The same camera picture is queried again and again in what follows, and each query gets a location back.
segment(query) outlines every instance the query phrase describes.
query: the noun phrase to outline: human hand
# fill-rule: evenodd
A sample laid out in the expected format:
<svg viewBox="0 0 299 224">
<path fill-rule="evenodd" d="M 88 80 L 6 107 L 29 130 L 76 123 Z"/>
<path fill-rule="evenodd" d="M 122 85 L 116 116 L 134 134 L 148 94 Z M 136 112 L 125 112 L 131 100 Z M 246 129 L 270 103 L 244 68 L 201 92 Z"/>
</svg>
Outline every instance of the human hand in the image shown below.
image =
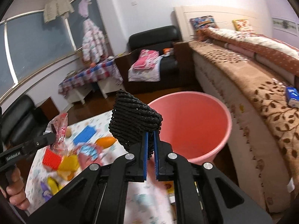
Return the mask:
<svg viewBox="0 0 299 224">
<path fill-rule="evenodd" d="M 26 198 L 24 190 L 24 182 L 21 179 L 21 172 L 16 167 L 11 174 L 11 180 L 13 184 L 6 188 L 7 193 L 10 195 L 9 202 L 21 210 L 27 210 L 30 203 Z"/>
</svg>

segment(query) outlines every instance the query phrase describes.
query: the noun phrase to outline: red sponge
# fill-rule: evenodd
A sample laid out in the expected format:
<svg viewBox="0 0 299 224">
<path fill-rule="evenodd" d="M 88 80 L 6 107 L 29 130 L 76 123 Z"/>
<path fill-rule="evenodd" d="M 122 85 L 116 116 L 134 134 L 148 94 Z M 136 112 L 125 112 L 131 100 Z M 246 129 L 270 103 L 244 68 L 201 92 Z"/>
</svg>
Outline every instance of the red sponge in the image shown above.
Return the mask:
<svg viewBox="0 0 299 224">
<path fill-rule="evenodd" d="M 57 170 L 60 163 L 61 163 L 62 157 L 52 152 L 50 149 L 46 149 L 46 152 L 44 154 L 44 158 L 42 160 L 42 164 L 45 167 L 48 167 L 53 170 Z"/>
</svg>

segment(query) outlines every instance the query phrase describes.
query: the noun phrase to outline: white tablecloth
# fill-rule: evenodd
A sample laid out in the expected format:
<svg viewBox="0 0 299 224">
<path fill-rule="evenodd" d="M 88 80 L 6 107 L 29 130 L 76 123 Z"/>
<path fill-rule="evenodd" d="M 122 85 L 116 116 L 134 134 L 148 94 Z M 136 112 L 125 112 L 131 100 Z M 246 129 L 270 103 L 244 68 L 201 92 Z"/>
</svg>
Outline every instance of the white tablecloth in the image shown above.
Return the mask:
<svg viewBox="0 0 299 224">
<path fill-rule="evenodd" d="M 74 145 L 72 140 L 87 125 L 95 127 L 97 133 L 90 139 L 95 142 L 98 138 L 110 135 L 108 125 L 111 119 L 111 111 L 89 118 L 87 120 L 71 125 L 72 136 L 65 139 L 68 149 L 71 150 Z M 54 177 L 58 182 L 66 185 L 68 182 L 57 176 L 56 172 L 48 173 L 43 165 L 42 159 L 45 148 L 38 150 L 26 183 L 26 195 L 30 201 L 28 211 L 33 213 L 45 203 L 42 196 L 40 181 L 44 181 L 48 176 Z M 111 164 L 121 155 L 126 154 L 125 149 L 118 142 L 104 150 L 102 158 L 103 164 Z M 153 161 L 148 161 L 147 180 L 144 183 L 129 182 L 127 202 L 125 210 L 124 224 L 168 224 L 172 223 L 171 208 L 165 186 L 162 182 L 155 179 Z"/>
</svg>

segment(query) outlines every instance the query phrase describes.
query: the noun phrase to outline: cream headboard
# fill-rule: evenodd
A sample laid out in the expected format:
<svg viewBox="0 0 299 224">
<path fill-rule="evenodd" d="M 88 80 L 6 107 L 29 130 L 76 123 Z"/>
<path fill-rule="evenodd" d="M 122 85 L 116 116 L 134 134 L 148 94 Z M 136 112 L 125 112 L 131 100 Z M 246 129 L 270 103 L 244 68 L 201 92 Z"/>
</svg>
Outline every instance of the cream headboard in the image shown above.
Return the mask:
<svg viewBox="0 0 299 224">
<path fill-rule="evenodd" d="M 232 23 L 235 19 L 248 19 L 254 30 L 258 34 L 263 34 L 259 15 L 257 13 L 222 6 L 180 6 L 175 7 L 175 14 L 180 26 L 183 41 L 190 41 L 196 39 L 193 27 L 190 24 L 191 18 L 198 18 L 202 16 L 212 15 L 215 22 L 221 29 L 235 30 Z"/>
</svg>

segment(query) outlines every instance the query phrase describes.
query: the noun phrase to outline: brown ball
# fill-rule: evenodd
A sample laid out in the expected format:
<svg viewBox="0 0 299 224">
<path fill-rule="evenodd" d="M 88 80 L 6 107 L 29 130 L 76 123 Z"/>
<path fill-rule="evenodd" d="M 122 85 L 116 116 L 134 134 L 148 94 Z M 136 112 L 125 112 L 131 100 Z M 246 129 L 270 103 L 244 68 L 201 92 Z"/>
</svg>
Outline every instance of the brown ball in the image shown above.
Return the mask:
<svg viewBox="0 0 299 224">
<path fill-rule="evenodd" d="M 65 137 L 70 138 L 72 136 L 72 130 L 70 127 L 67 127 Z"/>
</svg>

